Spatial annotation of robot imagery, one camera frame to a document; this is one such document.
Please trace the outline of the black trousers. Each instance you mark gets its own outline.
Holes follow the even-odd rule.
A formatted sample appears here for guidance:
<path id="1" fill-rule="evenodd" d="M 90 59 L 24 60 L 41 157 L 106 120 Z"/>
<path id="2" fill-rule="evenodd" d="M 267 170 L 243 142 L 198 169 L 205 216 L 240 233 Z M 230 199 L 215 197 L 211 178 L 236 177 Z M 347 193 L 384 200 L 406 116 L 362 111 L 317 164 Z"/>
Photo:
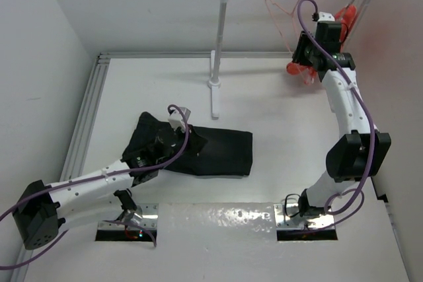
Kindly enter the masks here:
<path id="1" fill-rule="evenodd" d="M 171 127 L 148 112 L 141 113 L 121 161 L 129 168 L 155 166 L 147 147 L 154 142 L 159 129 Z M 253 134 L 249 131 L 193 126 L 196 133 L 208 140 L 196 156 L 181 154 L 164 169 L 191 176 L 242 178 L 250 174 L 252 167 Z"/>

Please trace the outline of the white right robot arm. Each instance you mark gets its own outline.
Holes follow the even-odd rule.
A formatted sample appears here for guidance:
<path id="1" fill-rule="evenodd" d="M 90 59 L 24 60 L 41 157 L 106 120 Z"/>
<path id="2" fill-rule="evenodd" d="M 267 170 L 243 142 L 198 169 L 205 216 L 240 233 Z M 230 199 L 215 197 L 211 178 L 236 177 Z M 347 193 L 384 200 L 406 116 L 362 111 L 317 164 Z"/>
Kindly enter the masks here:
<path id="1" fill-rule="evenodd" d="M 338 122 L 339 140 L 326 155 L 326 170 L 298 201 L 301 216 L 324 213 L 330 197 L 375 176 L 391 146 L 391 136 L 378 131 L 358 89 L 356 66 L 341 51 L 342 24 L 320 20 L 309 38 L 300 34 L 293 62 L 317 71 L 326 90 L 331 111 Z"/>

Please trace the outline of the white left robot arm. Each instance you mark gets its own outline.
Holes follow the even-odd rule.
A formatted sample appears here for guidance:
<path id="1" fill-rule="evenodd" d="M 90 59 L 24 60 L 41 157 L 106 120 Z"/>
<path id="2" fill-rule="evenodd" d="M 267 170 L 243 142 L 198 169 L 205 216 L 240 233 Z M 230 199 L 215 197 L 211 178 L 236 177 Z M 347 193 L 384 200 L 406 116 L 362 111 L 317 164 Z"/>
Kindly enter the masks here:
<path id="1" fill-rule="evenodd" d="M 131 188 L 184 155 L 197 158 L 206 144 L 194 127 L 165 123 L 135 131 L 122 158 L 101 170 L 64 182 L 29 184 L 12 210 L 24 247 L 41 248 L 69 229 L 99 221 L 145 231 L 147 221 Z"/>

